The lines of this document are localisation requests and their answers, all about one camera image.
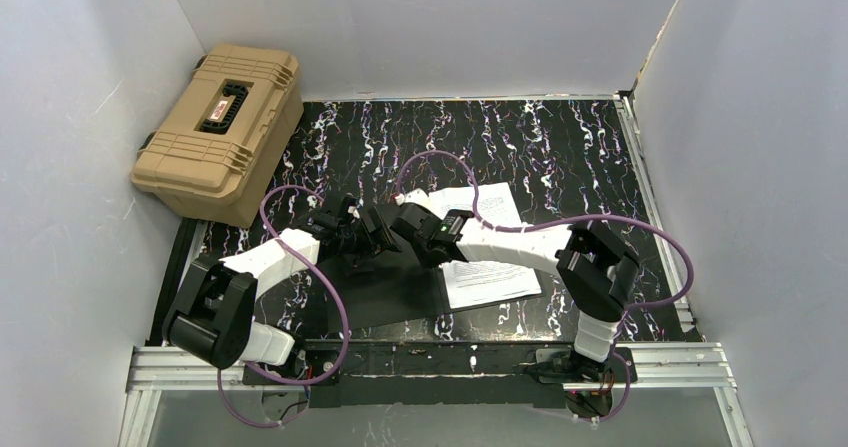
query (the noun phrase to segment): storage case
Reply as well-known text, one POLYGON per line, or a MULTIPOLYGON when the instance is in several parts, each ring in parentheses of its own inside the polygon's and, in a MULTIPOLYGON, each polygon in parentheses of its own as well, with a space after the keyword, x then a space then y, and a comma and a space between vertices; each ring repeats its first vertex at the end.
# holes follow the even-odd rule
POLYGON ((132 182, 183 217, 247 228, 301 114, 288 52, 222 44, 138 153, 132 182))

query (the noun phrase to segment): wall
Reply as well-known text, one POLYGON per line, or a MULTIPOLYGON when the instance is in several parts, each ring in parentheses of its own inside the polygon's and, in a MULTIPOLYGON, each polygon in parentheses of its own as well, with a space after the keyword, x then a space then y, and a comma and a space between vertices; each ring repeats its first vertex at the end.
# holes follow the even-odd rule
POLYGON ((675 0, 179 0, 205 49, 294 53, 307 99, 610 94, 675 0))
POLYGON ((663 221, 693 254, 759 445, 843 445, 848 0, 681 0, 636 88, 663 221))
POLYGON ((115 445, 178 224, 129 170, 202 50, 176 0, 0 0, 0 19, 0 431, 115 445))

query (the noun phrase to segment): black marble tabletop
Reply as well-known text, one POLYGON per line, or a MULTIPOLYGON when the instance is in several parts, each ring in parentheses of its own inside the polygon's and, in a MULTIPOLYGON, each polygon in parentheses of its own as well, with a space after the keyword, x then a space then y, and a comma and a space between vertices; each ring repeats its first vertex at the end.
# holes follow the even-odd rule
MULTIPOLYGON (((521 220, 541 223, 582 213, 612 213, 647 221, 636 174, 612 101, 378 101, 306 103, 297 131, 269 189, 304 185, 319 194, 332 188, 368 205, 389 200, 403 162, 440 149, 464 158, 480 184, 508 182, 521 220)), ((464 185, 449 159, 431 157, 414 167, 404 190, 464 185)), ((270 204, 281 230, 309 208, 303 194, 270 204)), ((656 243, 639 229, 613 225, 641 256, 635 300, 669 296, 656 243)), ((250 229, 212 223, 204 250, 235 254, 269 239, 257 216, 250 229)), ((542 298, 507 302, 438 318, 359 329, 353 338, 375 340, 573 341, 577 310, 563 286, 542 275, 542 298)), ((299 273, 256 303, 256 319, 326 338, 327 297, 311 275, 299 273)), ((683 333, 673 306, 628 315, 623 340, 698 340, 683 333)))

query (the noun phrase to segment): document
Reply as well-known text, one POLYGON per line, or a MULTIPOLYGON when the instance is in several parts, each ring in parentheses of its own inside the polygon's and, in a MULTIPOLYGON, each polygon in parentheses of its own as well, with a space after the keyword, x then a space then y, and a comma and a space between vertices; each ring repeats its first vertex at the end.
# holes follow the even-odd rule
MULTIPOLYGON (((433 213, 444 217, 451 209, 471 210, 474 188, 442 189, 431 193, 429 198, 433 213)), ((518 208, 506 182, 481 185, 477 209, 484 219, 495 225, 521 225, 518 208)), ((444 274, 452 309, 542 293, 535 271, 527 267, 500 262, 451 262, 444 265, 444 274)))

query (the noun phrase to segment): marble pattern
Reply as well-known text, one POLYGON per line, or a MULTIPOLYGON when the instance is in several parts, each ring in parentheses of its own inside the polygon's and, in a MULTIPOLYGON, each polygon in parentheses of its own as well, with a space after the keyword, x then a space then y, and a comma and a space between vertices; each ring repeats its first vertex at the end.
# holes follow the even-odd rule
MULTIPOLYGON (((306 103, 298 130, 269 188, 304 185, 388 201, 403 162, 417 152, 441 149, 461 156, 481 184, 512 186, 522 221, 540 223, 581 213, 613 213, 647 220, 636 175, 612 101, 374 101, 306 103)), ((449 159, 431 157, 403 180, 413 187, 464 185, 449 159)), ((315 199, 287 193, 273 200, 277 229, 304 213, 315 199)), ((614 226, 643 260, 636 301, 667 297, 669 288, 653 239, 614 226)), ((204 250, 234 254, 268 240, 257 217, 250 229, 211 224, 204 250)), ((504 303, 438 318, 359 329, 354 338, 378 340, 572 341, 577 311, 552 276, 540 274, 545 297, 504 303)), ((326 338, 323 287, 301 273, 259 299, 259 322, 308 338, 326 338)), ((697 340, 684 334, 673 307, 628 315, 623 338, 697 340)))

